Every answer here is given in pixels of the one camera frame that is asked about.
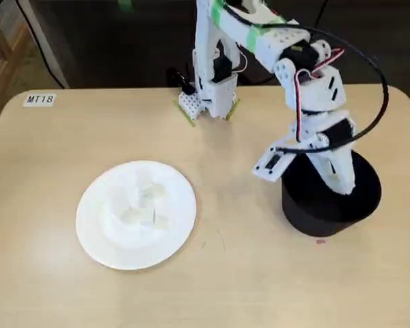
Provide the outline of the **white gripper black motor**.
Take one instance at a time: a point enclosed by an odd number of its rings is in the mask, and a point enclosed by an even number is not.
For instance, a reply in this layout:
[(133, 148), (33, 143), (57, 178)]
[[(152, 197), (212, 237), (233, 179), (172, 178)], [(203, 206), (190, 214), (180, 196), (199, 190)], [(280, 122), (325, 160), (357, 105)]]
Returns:
[(302, 111), (299, 141), (290, 145), (290, 154), (307, 154), (323, 182), (334, 192), (350, 195), (355, 187), (352, 151), (349, 149), (303, 152), (334, 146), (355, 134), (347, 110), (319, 113)]

